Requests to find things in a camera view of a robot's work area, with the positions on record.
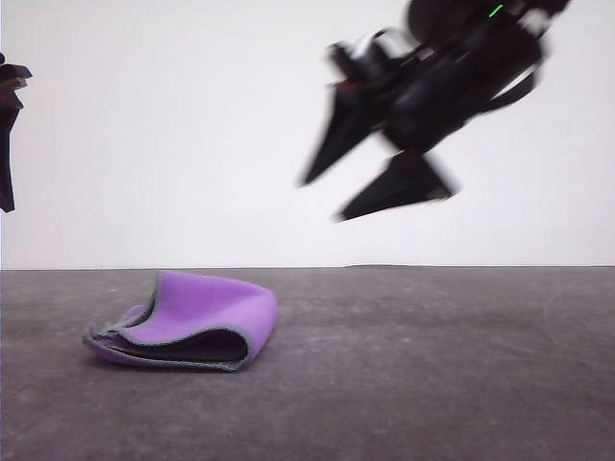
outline purple cloth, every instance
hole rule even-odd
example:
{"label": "purple cloth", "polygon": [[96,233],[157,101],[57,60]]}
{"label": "purple cloth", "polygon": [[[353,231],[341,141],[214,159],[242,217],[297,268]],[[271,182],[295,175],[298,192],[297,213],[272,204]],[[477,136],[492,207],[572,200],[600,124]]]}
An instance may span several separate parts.
{"label": "purple cloth", "polygon": [[275,295],[241,280],[161,272],[152,302],[84,344],[108,361],[236,371],[256,358],[276,323]]}

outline white backdrop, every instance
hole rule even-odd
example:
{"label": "white backdrop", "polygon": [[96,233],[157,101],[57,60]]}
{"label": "white backdrop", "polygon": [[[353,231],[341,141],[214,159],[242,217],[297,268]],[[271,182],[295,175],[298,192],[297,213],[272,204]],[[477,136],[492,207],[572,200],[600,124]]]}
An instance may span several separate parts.
{"label": "white backdrop", "polygon": [[12,133],[5,269],[615,263],[615,2],[573,0],[542,85],[436,158],[451,200],[336,224],[391,155],[298,188],[336,77],[325,47],[402,0],[4,0],[35,77]]}

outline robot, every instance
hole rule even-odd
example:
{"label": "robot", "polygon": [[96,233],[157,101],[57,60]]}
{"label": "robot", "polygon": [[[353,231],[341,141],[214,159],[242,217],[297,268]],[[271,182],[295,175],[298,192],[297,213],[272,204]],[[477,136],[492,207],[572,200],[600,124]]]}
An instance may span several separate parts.
{"label": "robot", "polygon": [[26,86],[26,80],[31,77],[27,67],[6,64],[0,53],[0,208],[6,213],[15,209],[9,156],[11,129],[23,109],[15,92]]}
{"label": "robot", "polygon": [[[372,133],[396,149],[385,171],[340,213],[342,220],[455,192],[425,157],[473,117],[509,106],[536,86],[543,35],[569,0],[413,0],[411,33],[385,29],[356,49],[331,47],[344,80],[334,85],[329,127],[304,184]],[[409,42],[418,43],[410,49]]]}

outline black object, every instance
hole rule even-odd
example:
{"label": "black object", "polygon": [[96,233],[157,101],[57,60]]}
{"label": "black object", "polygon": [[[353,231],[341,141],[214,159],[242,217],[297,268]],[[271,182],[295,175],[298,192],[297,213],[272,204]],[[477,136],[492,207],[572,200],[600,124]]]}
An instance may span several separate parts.
{"label": "black object", "polygon": [[4,62],[4,55],[0,53],[0,208],[8,213],[15,209],[10,164],[11,129],[19,111],[23,109],[15,92],[27,85],[26,80],[32,74],[23,65]]}
{"label": "black object", "polygon": [[413,50],[394,56],[387,46],[391,30],[373,35],[360,52],[333,45],[331,59],[345,79],[335,85],[329,128],[305,183],[381,132],[398,154],[342,218],[451,197],[452,188],[424,154],[472,117],[534,89],[545,58],[544,30],[532,30],[526,20],[537,11],[549,19],[568,1],[414,0],[407,9],[407,27],[418,42]]}

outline concrete floor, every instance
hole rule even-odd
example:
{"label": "concrete floor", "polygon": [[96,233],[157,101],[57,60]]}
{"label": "concrete floor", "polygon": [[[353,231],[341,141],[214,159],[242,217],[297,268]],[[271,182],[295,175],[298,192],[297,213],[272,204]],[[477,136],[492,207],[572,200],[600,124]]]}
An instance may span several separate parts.
{"label": "concrete floor", "polygon": [[154,271],[2,275],[5,461],[612,461],[615,269],[198,270],[277,292],[234,375],[126,369],[80,335]]}

